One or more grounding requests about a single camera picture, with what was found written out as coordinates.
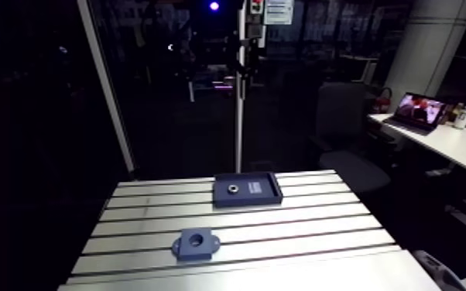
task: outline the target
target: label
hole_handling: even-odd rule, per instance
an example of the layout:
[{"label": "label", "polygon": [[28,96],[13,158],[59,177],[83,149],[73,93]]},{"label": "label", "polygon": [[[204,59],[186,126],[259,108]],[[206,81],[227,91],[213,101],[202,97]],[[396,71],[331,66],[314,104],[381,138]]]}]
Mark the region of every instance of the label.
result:
[{"label": "label", "polygon": [[290,25],[293,22],[294,0],[266,0],[264,24]]},{"label": "label", "polygon": [[264,1],[263,0],[251,0],[251,5],[249,12],[254,15],[262,14],[264,10]]},{"label": "label", "polygon": [[262,192],[262,187],[260,186],[260,182],[249,182],[249,193],[251,194],[260,194]]}]

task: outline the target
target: desk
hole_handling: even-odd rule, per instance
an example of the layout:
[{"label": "desk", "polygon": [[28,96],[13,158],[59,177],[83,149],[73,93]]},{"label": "desk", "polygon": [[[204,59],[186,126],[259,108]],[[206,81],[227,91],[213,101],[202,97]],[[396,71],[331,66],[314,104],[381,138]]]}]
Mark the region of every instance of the desk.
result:
[{"label": "desk", "polygon": [[[390,116],[391,114],[369,115],[370,119],[379,123]],[[439,125],[429,135],[420,135],[386,123],[383,125],[466,168],[466,128],[456,129],[448,125]]]},{"label": "desk", "polygon": [[[439,290],[333,170],[276,179],[280,205],[219,209],[214,178],[120,183],[60,290]],[[197,227],[220,249],[177,261]]]}]

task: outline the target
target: laptop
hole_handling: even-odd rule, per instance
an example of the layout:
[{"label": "laptop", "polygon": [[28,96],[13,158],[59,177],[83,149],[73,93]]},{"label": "laptop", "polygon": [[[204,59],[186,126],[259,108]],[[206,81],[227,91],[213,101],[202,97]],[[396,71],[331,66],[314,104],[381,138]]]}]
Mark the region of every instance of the laptop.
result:
[{"label": "laptop", "polygon": [[384,122],[428,135],[437,127],[446,106],[447,104],[427,96],[405,93],[394,115]]}]

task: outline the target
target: hole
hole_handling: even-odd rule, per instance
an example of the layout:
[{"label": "hole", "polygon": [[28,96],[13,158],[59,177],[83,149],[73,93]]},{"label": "hole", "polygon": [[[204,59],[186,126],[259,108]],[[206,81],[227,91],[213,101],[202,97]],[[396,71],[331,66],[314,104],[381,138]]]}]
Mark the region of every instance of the hole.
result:
[{"label": "hole", "polygon": [[202,237],[202,235],[199,235],[199,234],[192,235],[190,236],[190,245],[192,247],[198,247],[199,245],[202,245],[203,240],[204,238]]}]

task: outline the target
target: sign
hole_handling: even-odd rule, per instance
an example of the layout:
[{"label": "sign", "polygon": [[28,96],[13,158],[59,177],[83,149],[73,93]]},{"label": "sign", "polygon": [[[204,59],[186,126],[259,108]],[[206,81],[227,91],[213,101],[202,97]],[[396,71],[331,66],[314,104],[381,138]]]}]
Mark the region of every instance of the sign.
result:
[{"label": "sign", "polygon": [[293,22],[294,0],[266,0],[264,24],[290,25]]}]

